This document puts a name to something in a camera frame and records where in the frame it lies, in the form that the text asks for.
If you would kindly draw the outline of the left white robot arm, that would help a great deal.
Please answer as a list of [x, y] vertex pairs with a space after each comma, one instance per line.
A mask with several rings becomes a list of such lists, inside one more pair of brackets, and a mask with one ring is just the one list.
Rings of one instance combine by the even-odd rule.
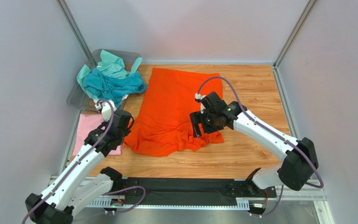
[[120, 190], [123, 176], [111, 167], [103, 168], [84, 186], [81, 184], [97, 164], [122, 145], [133, 123], [129, 112], [116, 110], [90, 131], [74, 160], [57, 179], [40, 194], [32, 193], [27, 197], [28, 214], [23, 223], [31, 220], [35, 224], [70, 224], [96, 198]]

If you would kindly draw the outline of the orange t shirt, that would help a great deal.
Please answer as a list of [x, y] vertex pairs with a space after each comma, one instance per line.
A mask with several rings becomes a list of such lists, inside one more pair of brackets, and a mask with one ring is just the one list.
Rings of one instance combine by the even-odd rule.
[[162, 157], [223, 143], [220, 132], [193, 136], [190, 113], [200, 110], [195, 94], [223, 96], [218, 74], [153, 68], [138, 116], [124, 143], [137, 154]]

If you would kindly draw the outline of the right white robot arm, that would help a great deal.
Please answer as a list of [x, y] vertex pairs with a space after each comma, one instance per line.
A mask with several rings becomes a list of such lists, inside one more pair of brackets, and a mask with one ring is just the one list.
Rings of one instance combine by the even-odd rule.
[[314, 143], [304, 137], [299, 140], [286, 135], [256, 117], [237, 101], [227, 104], [216, 92], [207, 95], [195, 94], [201, 108], [190, 114], [193, 135], [212, 134], [225, 127], [245, 134], [257, 141], [279, 159], [280, 165], [257, 168], [246, 178], [246, 189], [252, 195], [263, 190], [285, 185], [300, 191], [318, 168]]

